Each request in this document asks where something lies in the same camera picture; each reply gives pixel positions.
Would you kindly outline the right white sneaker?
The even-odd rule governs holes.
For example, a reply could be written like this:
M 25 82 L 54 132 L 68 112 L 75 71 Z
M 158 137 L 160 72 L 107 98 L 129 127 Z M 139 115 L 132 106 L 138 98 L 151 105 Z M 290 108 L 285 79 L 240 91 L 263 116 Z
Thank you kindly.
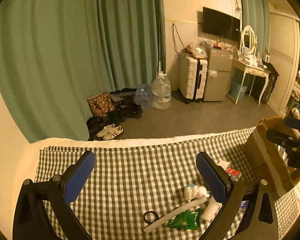
M 106 134 L 103 137 L 103 140 L 112 140 L 118 137 L 123 133 L 122 126 L 113 126 L 107 128 Z

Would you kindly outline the black wall television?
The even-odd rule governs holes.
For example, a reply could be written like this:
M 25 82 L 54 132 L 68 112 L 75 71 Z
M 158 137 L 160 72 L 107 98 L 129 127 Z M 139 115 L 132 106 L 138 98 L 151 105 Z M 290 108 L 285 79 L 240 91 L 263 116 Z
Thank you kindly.
M 238 42 L 241 37 L 241 22 L 223 12 L 203 7 L 202 32 Z

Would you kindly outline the green plastic packet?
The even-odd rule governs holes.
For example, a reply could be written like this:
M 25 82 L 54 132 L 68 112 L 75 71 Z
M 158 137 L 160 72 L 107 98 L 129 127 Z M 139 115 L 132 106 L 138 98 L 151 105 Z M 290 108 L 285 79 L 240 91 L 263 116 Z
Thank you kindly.
M 172 229 L 196 230 L 200 227 L 201 209 L 186 210 L 171 218 L 167 227 Z

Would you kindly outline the white sneaker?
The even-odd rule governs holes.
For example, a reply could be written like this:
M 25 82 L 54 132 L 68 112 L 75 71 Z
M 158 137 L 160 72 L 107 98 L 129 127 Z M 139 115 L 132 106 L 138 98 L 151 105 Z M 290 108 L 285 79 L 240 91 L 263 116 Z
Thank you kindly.
M 103 137 L 103 140 L 112 140 L 118 137 L 123 133 L 122 126 L 113 126 L 107 128 L 106 134 Z
M 98 138 L 102 138 L 104 137 L 106 134 L 108 134 L 113 128 L 115 127 L 115 124 L 111 124 L 111 125 L 108 125 L 108 126 L 104 126 L 104 128 L 97 133 L 97 137 Z

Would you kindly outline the blue waste bin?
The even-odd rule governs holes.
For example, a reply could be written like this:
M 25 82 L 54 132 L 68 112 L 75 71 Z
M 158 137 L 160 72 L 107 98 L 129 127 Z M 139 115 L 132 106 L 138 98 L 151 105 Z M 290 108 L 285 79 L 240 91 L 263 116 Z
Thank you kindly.
M 232 78 L 229 93 L 234 98 L 237 98 L 238 94 L 240 94 L 239 99 L 242 99 L 247 91 L 247 88 L 248 86 L 245 83 L 241 87 L 241 80 L 238 81 L 237 79 Z

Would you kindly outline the green window curtain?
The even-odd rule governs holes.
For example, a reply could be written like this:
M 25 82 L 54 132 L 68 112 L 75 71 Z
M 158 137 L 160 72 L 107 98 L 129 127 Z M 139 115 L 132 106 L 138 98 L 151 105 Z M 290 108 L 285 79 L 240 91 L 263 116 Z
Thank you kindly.
M 242 0 L 243 27 L 251 26 L 257 37 L 256 53 L 269 49 L 270 11 L 268 0 Z

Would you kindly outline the white suitcase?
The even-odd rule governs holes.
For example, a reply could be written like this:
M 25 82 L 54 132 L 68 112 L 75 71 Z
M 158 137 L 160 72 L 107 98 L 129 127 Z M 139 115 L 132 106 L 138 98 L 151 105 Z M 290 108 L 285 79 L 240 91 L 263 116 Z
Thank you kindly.
M 179 90 L 185 103 L 203 101 L 207 75 L 207 60 L 182 57 L 179 63 Z

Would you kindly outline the grey mini fridge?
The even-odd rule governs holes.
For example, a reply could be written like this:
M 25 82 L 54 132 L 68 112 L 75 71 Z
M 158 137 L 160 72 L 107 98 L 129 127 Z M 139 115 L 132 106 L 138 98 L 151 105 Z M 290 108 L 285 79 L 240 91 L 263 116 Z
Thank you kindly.
M 204 90 L 205 102 L 220 102 L 225 99 L 231 77 L 232 55 L 227 50 L 205 47 L 207 74 Z

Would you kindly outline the white plastic tube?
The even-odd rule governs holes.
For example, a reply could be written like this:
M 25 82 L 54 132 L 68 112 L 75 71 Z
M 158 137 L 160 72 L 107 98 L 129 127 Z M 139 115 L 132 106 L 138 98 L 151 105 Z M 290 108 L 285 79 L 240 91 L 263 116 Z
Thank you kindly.
M 160 227 L 162 224 L 165 224 L 167 221 L 169 221 L 171 218 L 175 217 L 176 215 L 189 210 L 195 206 L 199 206 L 200 204 L 205 203 L 208 200 L 208 198 L 206 197 L 200 197 L 196 200 L 193 200 L 191 202 L 188 202 L 176 209 L 174 209 L 173 211 L 171 211 L 170 213 L 166 214 L 165 216 L 159 218 L 158 220 L 156 220 L 155 222 L 153 222 L 152 224 L 150 224 L 149 226 L 144 228 L 144 233 L 150 233 L 153 230 L 155 230 L 156 228 Z

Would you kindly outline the black hanging bag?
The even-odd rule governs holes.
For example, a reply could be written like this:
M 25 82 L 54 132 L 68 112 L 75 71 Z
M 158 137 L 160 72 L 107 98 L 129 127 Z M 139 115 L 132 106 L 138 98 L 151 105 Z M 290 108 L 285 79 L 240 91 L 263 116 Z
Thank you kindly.
M 267 103 L 271 93 L 273 92 L 275 88 L 275 84 L 277 81 L 277 78 L 279 77 L 278 72 L 274 68 L 274 66 L 271 63 L 266 63 L 263 61 L 263 65 L 267 67 L 267 70 L 270 71 L 269 76 L 268 76 L 268 84 L 266 87 L 266 90 L 264 91 L 264 94 L 262 95 L 261 103 Z

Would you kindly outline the left white sneaker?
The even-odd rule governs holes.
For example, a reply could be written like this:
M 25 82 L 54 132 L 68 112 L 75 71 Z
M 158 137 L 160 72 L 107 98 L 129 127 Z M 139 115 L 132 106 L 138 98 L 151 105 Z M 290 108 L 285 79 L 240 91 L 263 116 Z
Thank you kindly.
M 108 126 L 104 126 L 104 128 L 97 133 L 97 137 L 98 138 L 102 138 L 104 137 L 106 134 L 108 134 L 113 128 L 115 127 L 115 124 L 111 124 L 111 125 L 108 125 Z

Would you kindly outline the brown patterned bag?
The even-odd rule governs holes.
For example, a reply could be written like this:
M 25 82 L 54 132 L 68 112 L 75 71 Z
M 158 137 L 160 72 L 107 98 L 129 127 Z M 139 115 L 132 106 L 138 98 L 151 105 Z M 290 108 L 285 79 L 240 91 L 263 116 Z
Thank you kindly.
M 115 106 L 111 100 L 109 92 L 102 92 L 87 98 L 87 103 L 91 113 L 95 117 L 104 118 L 109 112 L 115 110 Z

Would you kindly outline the large green curtain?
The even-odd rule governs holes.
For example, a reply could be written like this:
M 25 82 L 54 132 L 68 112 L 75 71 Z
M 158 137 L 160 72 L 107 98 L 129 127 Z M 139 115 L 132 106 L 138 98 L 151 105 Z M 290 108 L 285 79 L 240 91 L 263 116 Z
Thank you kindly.
M 88 138 L 87 98 L 166 66 L 163 0 L 0 0 L 0 92 L 29 142 Z

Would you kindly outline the oval white mirror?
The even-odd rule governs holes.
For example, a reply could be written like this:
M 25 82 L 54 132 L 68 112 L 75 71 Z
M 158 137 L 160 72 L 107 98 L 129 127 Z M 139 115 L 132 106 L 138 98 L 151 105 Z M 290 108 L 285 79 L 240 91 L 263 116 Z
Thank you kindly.
M 257 49 L 257 36 L 250 25 L 247 25 L 241 31 L 241 40 L 239 43 L 239 52 L 243 56 L 255 57 Z

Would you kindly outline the large clear water jug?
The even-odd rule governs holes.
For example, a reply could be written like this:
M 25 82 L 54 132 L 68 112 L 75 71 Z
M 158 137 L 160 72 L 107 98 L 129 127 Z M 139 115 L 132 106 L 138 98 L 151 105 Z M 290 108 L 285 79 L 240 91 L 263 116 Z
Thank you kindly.
M 171 105 L 171 83 L 161 69 L 161 62 L 154 81 L 151 84 L 152 106 L 157 110 L 167 110 Z

